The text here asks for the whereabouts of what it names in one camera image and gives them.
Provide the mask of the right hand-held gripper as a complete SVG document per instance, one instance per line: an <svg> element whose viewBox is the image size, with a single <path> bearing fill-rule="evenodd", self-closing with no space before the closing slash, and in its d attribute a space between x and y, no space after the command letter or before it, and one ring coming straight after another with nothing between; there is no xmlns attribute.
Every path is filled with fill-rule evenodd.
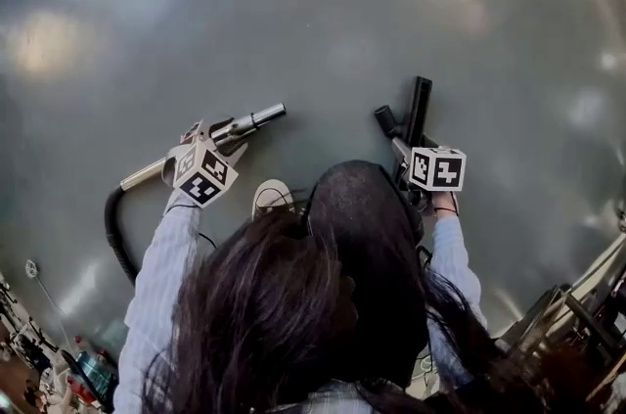
<svg viewBox="0 0 626 414"><path fill-rule="evenodd" d="M467 156L460 150L442 148L426 135L421 138L421 147L413 148L400 137L393 137L391 149L412 206L429 207L435 192L462 191Z"/></svg>

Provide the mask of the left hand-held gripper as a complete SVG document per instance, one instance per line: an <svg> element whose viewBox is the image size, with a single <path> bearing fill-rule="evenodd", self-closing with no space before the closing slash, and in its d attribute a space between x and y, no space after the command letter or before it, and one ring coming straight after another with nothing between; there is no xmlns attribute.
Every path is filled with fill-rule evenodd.
<svg viewBox="0 0 626 414"><path fill-rule="evenodd" d="M194 205L207 207L238 179L234 167L248 147L244 134L245 120L241 117L230 117L209 127L202 120L195 122L180 144L165 156L162 181Z"/></svg>

